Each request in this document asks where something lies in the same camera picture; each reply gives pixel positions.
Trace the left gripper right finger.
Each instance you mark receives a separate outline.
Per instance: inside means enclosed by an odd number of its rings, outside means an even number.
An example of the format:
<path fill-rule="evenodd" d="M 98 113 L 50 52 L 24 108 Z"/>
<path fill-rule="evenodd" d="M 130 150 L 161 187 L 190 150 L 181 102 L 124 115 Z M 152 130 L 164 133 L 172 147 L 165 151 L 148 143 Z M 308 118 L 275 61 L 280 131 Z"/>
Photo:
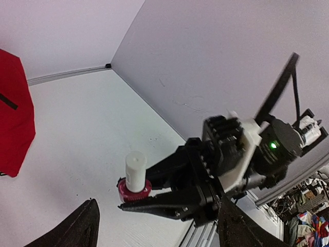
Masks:
<path fill-rule="evenodd" d="M 288 246 L 288 244 L 260 227 L 226 196 L 222 197 L 218 210 L 217 233 L 220 246 Z"/>

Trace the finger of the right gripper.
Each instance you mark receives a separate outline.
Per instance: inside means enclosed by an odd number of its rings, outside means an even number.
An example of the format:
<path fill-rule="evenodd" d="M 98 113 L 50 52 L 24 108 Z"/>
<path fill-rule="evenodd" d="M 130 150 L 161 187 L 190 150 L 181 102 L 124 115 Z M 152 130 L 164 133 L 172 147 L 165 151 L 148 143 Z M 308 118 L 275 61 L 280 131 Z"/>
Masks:
<path fill-rule="evenodd" d="M 195 186 L 194 170 L 189 156 L 194 146 L 179 146 L 174 153 L 146 170 L 153 190 L 183 190 Z"/>
<path fill-rule="evenodd" d="M 208 185 L 196 185 L 122 203 L 118 208 L 173 220 L 212 221 L 217 217 L 220 205 Z"/>

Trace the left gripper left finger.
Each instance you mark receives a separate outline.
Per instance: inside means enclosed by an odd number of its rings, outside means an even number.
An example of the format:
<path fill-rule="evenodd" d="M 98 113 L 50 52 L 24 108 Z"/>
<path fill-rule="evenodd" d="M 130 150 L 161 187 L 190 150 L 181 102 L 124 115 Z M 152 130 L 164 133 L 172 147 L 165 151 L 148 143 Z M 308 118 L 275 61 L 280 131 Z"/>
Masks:
<path fill-rule="evenodd" d="M 96 199 L 82 203 L 55 228 L 27 246 L 97 246 L 100 210 Z"/>

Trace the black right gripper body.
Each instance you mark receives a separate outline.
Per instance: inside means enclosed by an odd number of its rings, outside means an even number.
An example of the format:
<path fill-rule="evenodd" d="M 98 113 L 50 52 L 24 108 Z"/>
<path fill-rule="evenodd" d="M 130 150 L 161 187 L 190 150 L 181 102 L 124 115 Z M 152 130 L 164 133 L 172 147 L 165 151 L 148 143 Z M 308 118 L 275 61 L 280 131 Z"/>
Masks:
<path fill-rule="evenodd" d="M 208 185 L 218 201 L 227 195 L 220 182 L 220 176 L 224 171 L 232 171 L 238 162 L 242 160 L 243 148 L 236 144 L 236 140 L 220 141 L 214 145 L 212 141 L 201 141 L 199 138 L 189 138 L 185 145 L 194 146 L 195 150 L 189 152 L 192 161 L 192 168 L 195 176 L 195 186 Z M 212 221 L 194 221 L 196 226 L 203 226 Z"/>

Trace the white nail polish cap brush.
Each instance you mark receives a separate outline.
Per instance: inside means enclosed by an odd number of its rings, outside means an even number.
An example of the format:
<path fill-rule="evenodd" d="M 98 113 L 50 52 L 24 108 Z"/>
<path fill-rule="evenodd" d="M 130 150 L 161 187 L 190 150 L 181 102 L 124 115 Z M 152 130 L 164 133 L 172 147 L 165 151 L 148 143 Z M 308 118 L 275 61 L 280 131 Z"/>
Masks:
<path fill-rule="evenodd" d="M 133 193 L 141 192 L 145 187 L 147 158 L 139 151 L 130 152 L 125 158 L 126 187 Z"/>

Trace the red nail polish bottle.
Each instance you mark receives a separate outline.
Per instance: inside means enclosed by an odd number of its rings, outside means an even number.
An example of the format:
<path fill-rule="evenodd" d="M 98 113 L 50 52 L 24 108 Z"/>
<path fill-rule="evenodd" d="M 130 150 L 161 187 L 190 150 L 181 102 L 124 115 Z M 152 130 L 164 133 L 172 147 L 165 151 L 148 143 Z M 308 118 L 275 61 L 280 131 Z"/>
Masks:
<path fill-rule="evenodd" d="M 126 186 L 126 179 L 120 179 L 117 183 L 119 198 L 121 202 L 127 203 L 147 198 L 152 191 L 152 184 L 149 180 L 145 181 L 145 187 L 141 192 L 131 192 Z"/>

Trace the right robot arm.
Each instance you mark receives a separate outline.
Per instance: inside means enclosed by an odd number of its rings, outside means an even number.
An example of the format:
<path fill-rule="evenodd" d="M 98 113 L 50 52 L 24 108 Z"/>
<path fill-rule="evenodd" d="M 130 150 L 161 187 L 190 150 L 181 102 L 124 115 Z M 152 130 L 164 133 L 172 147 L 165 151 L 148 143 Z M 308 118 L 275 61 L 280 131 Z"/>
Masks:
<path fill-rule="evenodd" d="M 264 120 L 265 129 L 253 119 L 206 119 L 202 137 L 188 138 L 146 170 L 152 188 L 167 192 L 130 199 L 120 209 L 205 225 L 217 220 L 224 197 L 276 186 L 295 159 L 328 135 L 310 110 L 292 125 L 272 115 Z"/>

